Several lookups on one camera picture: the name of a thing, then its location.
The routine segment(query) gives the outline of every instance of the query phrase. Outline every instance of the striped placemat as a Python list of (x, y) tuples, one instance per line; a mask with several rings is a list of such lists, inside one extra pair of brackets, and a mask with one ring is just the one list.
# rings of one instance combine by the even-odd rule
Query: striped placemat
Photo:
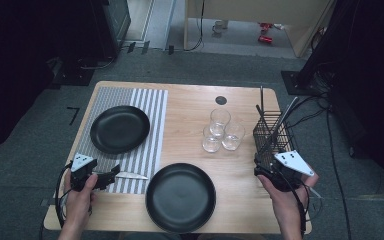
[[(120, 164), (121, 171), (134, 172), (149, 180), (116, 178), (106, 192), (144, 194), (152, 176), (159, 170), (164, 121), (167, 105), (167, 90), (100, 87), (81, 135), (76, 153), (98, 159), (96, 172), (109, 172)], [(90, 139), (93, 121), (105, 110), (129, 105), (141, 109), (149, 118), (151, 127), (148, 137), (137, 148), (123, 154), (106, 154), (99, 151)]]

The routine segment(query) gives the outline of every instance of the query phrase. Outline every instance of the round black plate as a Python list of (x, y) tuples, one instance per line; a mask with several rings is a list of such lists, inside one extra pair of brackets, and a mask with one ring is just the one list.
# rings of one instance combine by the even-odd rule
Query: round black plate
[(155, 174), (145, 199), (149, 216), (160, 228), (171, 233), (190, 233), (210, 219), (216, 190), (203, 170), (176, 163)]
[(142, 110), (132, 106), (117, 106), (95, 119), (90, 138), (100, 151), (120, 154), (139, 146), (148, 136), (149, 128), (148, 116)]

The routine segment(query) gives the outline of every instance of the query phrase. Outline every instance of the silver knife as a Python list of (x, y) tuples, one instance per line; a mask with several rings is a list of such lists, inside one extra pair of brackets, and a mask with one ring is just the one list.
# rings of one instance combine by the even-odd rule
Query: silver knife
[(133, 178), (133, 179), (143, 179), (147, 180), (148, 178), (145, 176), (142, 176), (137, 173), (130, 173), (130, 172), (119, 172), (117, 175), (115, 175), (116, 178)]

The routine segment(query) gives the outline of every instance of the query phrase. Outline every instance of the gray carpet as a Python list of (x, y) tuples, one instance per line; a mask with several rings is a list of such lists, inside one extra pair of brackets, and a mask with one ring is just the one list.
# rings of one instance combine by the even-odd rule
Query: gray carpet
[[(98, 81), (241, 87), (262, 84), (276, 91), (284, 109), (293, 96), (287, 94), (280, 71), (298, 71), (305, 64), (305, 60), (300, 59), (191, 52), (168, 55), (160, 50), (149, 50), (142, 55), (141, 49), (129, 54), (126, 51), (109, 67), (96, 70), (88, 87), (62, 86), (60, 90), (44, 90), (11, 136), (0, 145), (0, 239), (38, 239), (47, 210), (41, 206), (42, 200), (52, 197), (58, 174)], [(80, 108), (72, 125), (75, 111), (67, 107)], [(319, 109), (317, 102), (310, 101), (293, 113), (290, 122)], [(341, 126), (334, 115), (328, 117), (347, 210), (331, 157), (324, 112), (294, 127), (300, 154), (321, 177), (315, 189), (324, 198), (322, 205), (318, 199), (311, 199), (313, 231), (306, 239), (348, 239), (348, 231), (352, 239), (384, 239), (384, 170), (370, 159), (350, 158)], [(58, 231), (44, 230), (43, 235), (44, 239), (56, 239)], [(117, 236), (118, 233), (87, 231), (83, 237), (117, 239)], [(278, 235), (265, 237), (281, 239)]]

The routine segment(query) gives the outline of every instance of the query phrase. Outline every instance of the wooden tabletop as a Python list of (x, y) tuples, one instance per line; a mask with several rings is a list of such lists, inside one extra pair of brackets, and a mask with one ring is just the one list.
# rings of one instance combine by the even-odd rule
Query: wooden tabletop
[[(280, 233), (271, 199), (254, 176), (256, 147), (252, 130), (259, 115), (259, 88), (176, 85), (134, 82), (99, 82), (92, 94), (67, 162), (73, 159), (76, 146), (100, 87), (149, 88), (168, 90), (164, 138), (160, 168), (173, 163), (190, 163), (204, 170), (212, 179), (217, 203), (209, 221), (196, 233)], [(223, 96), (225, 105), (215, 99)], [(266, 111), (278, 111), (276, 94), (264, 89)], [(224, 148), (208, 153), (202, 148), (202, 130), (209, 124), (210, 113), (224, 108), (232, 120), (243, 124), (245, 137), (236, 151)], [(54, 206), (45, 218), (45, 228), (60, 229)], [(161, 232), (149, 217), (144, 194), (98, 193), (97, 204), (86, 227), (99, 231)], [(311, 223), (307, 222), (307, 233)]]

